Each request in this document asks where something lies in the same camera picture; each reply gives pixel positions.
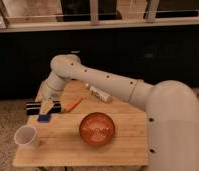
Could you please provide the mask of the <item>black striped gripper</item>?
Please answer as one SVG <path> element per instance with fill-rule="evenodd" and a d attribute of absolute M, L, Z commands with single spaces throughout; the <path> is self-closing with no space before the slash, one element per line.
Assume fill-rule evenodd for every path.
<path fill-rule="evenodd" d="M 59 113 L 61 111 L 61 103 L 59 101 L 43 101 L 43 102 L 27 102 L 26 114 L 38 115 L 48 113 Z"/>

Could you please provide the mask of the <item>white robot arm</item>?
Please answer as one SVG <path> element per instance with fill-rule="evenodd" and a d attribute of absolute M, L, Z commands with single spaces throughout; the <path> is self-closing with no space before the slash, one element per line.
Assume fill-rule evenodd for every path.
<path fill-rule="evenodd" d="M 189 86 L 175 80 L 152 85 L 88 68 L 73 54 L 53 57 L 50 68 L 43 99 L 58 99 L 77 79 L 146 112 L 149 165 L 143 171 L 199 171 L 199 101 Z"/>

